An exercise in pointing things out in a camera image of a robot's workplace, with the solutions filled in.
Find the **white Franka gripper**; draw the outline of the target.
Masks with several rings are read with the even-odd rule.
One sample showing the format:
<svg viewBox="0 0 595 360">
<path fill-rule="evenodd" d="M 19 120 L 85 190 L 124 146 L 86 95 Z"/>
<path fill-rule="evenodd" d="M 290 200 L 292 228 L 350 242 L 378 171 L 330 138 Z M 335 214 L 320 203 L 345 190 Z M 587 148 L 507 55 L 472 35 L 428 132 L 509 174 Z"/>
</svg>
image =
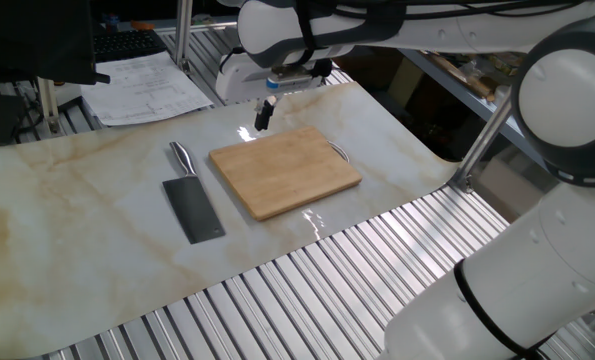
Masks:
<svg viewBox="0 0 595 360">
<path fill-rule="evenodd" d="M 232 52 L 221 58 L 215 90 L 228 103 L 264 99 L 255 108 L 254 127 L 257 131 L 267 130 L 277 99 L 281 98 L 267 87 L 266 82 L 271 75 L 269 68 L 258 66 L 246 52 Z"/>
</svg>

